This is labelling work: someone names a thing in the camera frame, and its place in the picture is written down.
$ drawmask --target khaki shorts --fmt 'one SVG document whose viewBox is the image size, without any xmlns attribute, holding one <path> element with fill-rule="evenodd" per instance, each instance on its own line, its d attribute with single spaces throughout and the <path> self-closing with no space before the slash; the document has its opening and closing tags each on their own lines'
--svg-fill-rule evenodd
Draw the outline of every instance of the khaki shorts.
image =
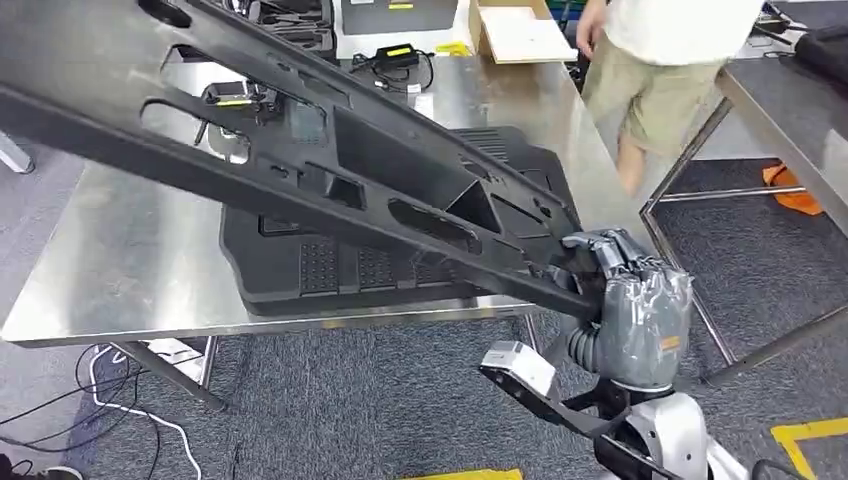
<svg viewBox="0 0 848 480">
<path fill-rule="evenodd" d="M 595 122 L 626 107 L 622 133 L 648 152 L 676 156 L 722 65 L 651 65 L 603 35 L 586 75 L 583 100 Z"/>
</svg>

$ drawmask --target person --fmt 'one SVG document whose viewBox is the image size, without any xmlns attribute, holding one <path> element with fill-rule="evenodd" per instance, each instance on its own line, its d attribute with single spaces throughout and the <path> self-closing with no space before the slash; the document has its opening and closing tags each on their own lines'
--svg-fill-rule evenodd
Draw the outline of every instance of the person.
<svg viewBox="0 0 848 480">
<path fill-rule="evenodd" d="M 31 469 L 29 460 L 12 465 L 9 457 L 0 453 L 0 480 L 83 480 L 82 474 L 71 467 L 50 467 L 35 474 L 30 473 Z"/>
<path fill-rule="evenodd" d="M 583 99 L 596 122 L 626 108 L 616 167 L 635 196 L 646 153 L 682 151 L 722 65 L 742 48 L 763 0 L 588 0 L 577 46 L 591 64 Z"/>
</svg>

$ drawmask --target white cable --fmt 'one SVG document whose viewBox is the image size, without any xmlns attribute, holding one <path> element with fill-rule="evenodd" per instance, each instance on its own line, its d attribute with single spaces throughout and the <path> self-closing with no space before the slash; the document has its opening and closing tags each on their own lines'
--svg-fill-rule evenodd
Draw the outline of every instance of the white cable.
<svg viewBox="0 0 848 480">
<path fill-rule="evenodd" d="M 88 375 L 91 378 L 91 385 L 92 385 L 91 390 L 92 390 L 92 397 L 94 398 L 94 403 L 96 403 L 100 407 L 115 408 L 115 409 L 121 410 L 123 412 L 132 413 L 134 415 L 140 415 L 142 417 L 149 417 L 157 423 L 160 423 L 160 424 L 162 424 L 166 427 L 173 428 L 174 430 L 177 430 L 178 432 L 180 432 L 180 436 L 183 437 L 183 447 L 185 448 L 186 456 L 188 457 L 188 461 L 191 462 L 191 465 L 194 467 L 194 470 L 197 472 L 197 480 L 203 480 L 203 475 L 200 473 L 200 465 L 198 465 L 197 461 L 191 455 L 191 447 L 188 444 L 188 436 L 186 435 L 185 430 L 183 430 L 183 427 L 181 427 L 181 426 L 179 426 L 175 423 L 166 422 L 165 420 L 162 420 L 161 418 L 157 417 L 156 415 L 153 415 L 152 413 L 145 412 L 144 410 L 134 410 L 134 409 L 131 409 L 131 408 L 127 408 L 123 405 L 118 405 L 117 403 L 103 403 L 103 402 L 100 401 L 99 398 L 97 398 L 97 381 L 94 378 L 94 363 L 100 357 L 102 357 L 107 352 L 109 352 L 109 350 L 112 350 L 112 347 L 106 347 L 103 351 L 100 351 L 99 346 L 94 347 L 95 355 L 91 359 L 91 362 L 89 362 L 89 364 L 88 364 Z M 126 357 L 121 355 L 120 352 L 116 353 L 112 357 L 112 363 L 122 363 L 123 361 L 126 361 Z"/>
</svg>

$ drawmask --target metal table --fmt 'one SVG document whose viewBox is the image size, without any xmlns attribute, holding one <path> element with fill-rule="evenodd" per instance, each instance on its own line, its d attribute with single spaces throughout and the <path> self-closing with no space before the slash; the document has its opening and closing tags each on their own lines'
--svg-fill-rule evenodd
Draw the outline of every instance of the metal table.
<svg viewBox="0 0 848 480">
<path fill-rule="evenodd" d="M 848 11 L 848 2 L 808 3 L 802 14 L 793 15 L 792 4 L 783 10 L 796 21 L 812 28 L 814 18 L 833 18 L 833 9 Z M 848 97 L 809 74 L 784 65 L 777 58 L 737 60 L 719 74 L 716 84 L 723 95 L 683 154 L 672 166 L 641 216 L 660 252 L 679 265 L 671 244 L 660 230 L 653 210 L 659 203 L 719 198 L 809 192 L 833 222 L 848 235 Z M 797 176 L 800 185 L 762 187 L 711 192 L 667 194 L 674 180 L 692 161 L 728 112 L 734 109 L 763 145 L 768 145 Z M 824 334 L 848 322 L 848 305 L 829 312 L 764 345 L 744 358 L 738 358 L 724 340 L 718 326 L 695 294 L 695 306 L 718 346 L 727 367 L 709 375 L 707 382 L 718 385 L 739 373 L 751 370 L 794 348 L 801 342 Z"/>
<path fill-rule="evenodd" d="M 649 244 L 562 64 L 495 66 L 476 57 L 434 63 L 433 87 L 410 103 L 432 100 L 433 119 L 447 128 L 520 128 L 530 143 L 559 155 L 585 228 L 624 227 Z M 220 81 L 214 68 L 197 68 L 179 74 L 178 81 L 198 91 Z M 205 389 L 218 335 L 511 317 L 538 308 L 488 296 L 256 317 L 245 310 L 221 253 L 220 217 L 219 203 L 89 163 L 6 321 L 3 339 L 24 347 L 112 342 L 220 409 L 224 404 Z M 202 385 L 139 342 L 194 336 L 209 337 Z"/>
</svg>

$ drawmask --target white shirt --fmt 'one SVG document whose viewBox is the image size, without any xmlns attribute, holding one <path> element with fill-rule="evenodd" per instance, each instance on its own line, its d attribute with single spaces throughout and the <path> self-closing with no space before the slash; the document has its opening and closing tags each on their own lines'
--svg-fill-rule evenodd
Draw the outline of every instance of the white shirt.
<svg viewBox="0 0 848 480">
<path fill-rule="evenodd" d="M 745 44 L 763 0 L 612 0 L 604 27 L 618 48 L 654 65 L 731 58 Z"/>
</svg>

